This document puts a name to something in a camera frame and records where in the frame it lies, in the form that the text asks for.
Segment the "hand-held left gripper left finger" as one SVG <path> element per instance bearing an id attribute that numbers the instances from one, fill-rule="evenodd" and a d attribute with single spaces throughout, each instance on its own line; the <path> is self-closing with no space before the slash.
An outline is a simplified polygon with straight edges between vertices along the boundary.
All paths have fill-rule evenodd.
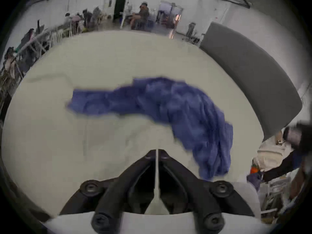
<path id="1" fill-rule="evenodd" d="M 134 162 L 119 177 L 104 181 L 84 181 L 67 201 L 60 216 L 94 211 L 91 226 L 96 233 L 117 233 L 128 192 L 155 161 L 154 149 Z"/>

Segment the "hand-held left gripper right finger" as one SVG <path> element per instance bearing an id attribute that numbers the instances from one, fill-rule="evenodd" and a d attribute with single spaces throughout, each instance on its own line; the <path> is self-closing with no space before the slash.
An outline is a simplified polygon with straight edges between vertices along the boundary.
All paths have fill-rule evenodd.
<path id="1" fill-rule="evenodd" d="M 158 150 L 158 164 L 160 170 L 167 173 L 181 189 L 181 210 L 184 213 L 191 209 L 198 233 L 219 233 L 225 226 L 222 213 L 255 217 L 232 183 L 201 180 L 165 150 Z"/>

